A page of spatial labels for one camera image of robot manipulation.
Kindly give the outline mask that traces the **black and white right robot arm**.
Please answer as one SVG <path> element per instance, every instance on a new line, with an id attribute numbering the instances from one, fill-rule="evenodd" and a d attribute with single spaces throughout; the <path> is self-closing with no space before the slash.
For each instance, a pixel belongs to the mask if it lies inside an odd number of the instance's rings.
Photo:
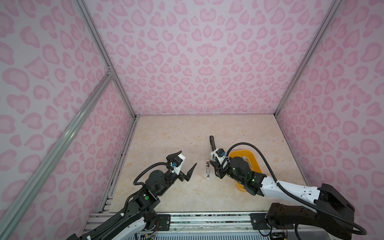
<path id="1" fill-rule="evenodd" d="M 271 227 L 314 226 L 342 240 L 368 233 L 364 227 L 355 223 L 355 208 L 352 204 L 331 185 L 308 187 L 279 181 L 274 175 L 252 171 L 241 157 L 212 154 L 210 163 L 217 177 L 232 178 L 252 196 L 277 198 L 292 203 L 291 206 L 271 204 L 265 216 L 265 222 Z"/>

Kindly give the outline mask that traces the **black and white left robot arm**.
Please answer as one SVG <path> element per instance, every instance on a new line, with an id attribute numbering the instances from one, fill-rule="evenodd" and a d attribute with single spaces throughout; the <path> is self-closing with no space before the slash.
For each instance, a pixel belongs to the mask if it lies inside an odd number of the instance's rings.
<path id="1" fill-rule="evenodd" d="M 182 151 L 166 157 L 166 162 L 158 162 L 143 170 L 133 182 L 141 188 L 127 197 L 124 207 L 107 221 L 77 236 L 72 234 L 69 240 L 126 240 L 137 233 L 147 230 L 155 233 L 160 223 L 155 207 L 161 197 L 177 180 L 189 181 L 197 164 L 185 174 L 182 166 L 186 157 Z"/>

